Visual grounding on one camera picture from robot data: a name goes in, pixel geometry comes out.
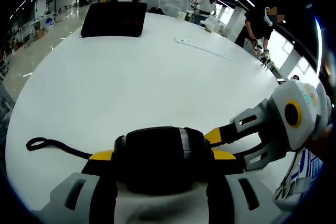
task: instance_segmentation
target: black tablet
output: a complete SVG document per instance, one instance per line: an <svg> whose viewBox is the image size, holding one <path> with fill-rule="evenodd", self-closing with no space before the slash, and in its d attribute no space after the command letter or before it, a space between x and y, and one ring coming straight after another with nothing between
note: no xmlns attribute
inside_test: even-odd
<svg viewBox="0 0 336 224"><path fill-rule="evenodd" d="M146 3L107 2L92 4L81 35L139 37L142 34Z"/></svg>

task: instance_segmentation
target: black loop strap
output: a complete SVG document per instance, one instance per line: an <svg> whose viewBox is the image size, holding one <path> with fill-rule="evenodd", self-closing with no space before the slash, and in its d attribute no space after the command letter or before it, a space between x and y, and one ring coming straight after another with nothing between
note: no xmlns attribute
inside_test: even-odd
<svg viewBox="0 0 336 224"><path fill-rule="evenodd" d="M33 139L29 140L28 143L26 144L26 147L27 147L27 150L34 151L34 150L42 149L42 148L47 147L49 145L52 145L54 147L57 147L57 148L61 149L62 151L65 151L65 152L70 153L74 156L81 157L81 158L84 158L84 159L89 159L92 156L92 154L81 152L79 150L73 149L73 148L69 147L68 145L66 145L64 143L61 143L60 141L52 140L52 139L46 139L44 137L36 137L36 138L33 138Z"/></svg>

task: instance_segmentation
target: yellow circular joint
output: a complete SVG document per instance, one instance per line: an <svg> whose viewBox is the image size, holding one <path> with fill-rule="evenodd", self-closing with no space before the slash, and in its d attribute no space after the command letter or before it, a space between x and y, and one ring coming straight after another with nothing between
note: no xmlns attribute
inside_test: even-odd
<svg viewBox="0 0 336 224"><path fill-rule="evenodd" d="M299 103L295 100L289 100L285 106L285 118L289 126L297 128L302 121L302 111Z"/></svg>

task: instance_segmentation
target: black t-shirt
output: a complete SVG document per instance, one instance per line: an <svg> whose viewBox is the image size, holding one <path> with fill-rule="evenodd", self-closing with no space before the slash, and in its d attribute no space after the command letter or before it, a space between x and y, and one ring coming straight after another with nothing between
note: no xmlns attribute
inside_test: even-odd
<svg viewBox="0 0 336 224"><path fill-rule="evenodd" d="M268 26L264 21L265 8L254 8L245 13L245 17L251 23L251 29L254 37L257 39L271 37L273 26Z"/></svg>

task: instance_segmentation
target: office desk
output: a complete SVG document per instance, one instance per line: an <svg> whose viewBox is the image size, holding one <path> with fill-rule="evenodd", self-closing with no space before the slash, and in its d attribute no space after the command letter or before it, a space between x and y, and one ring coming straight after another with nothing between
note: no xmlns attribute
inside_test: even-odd
<svg viewBox="0 0 336 224"><path fill-rule="evenodd" d="M231 61L176 43L174 37ZM29 209L42 209L50 191L80 172L86 160L55 148L29 152L25 144L31 138L51 138L96 153L112 149L120 135L146 127L171 125L207 133L270 97L277 86L273 74L245 50L175 18L147 13L139 38L81 38L79 28L40 63L17 99L7 134L8 178ZM259 142L255 136L246 139L250 142L222 149ZM195 192L204 199L205 186ZM125 195L119 193L117 209L135 204ZM205 200L188 218L202 223L206 206Z"/></svg>

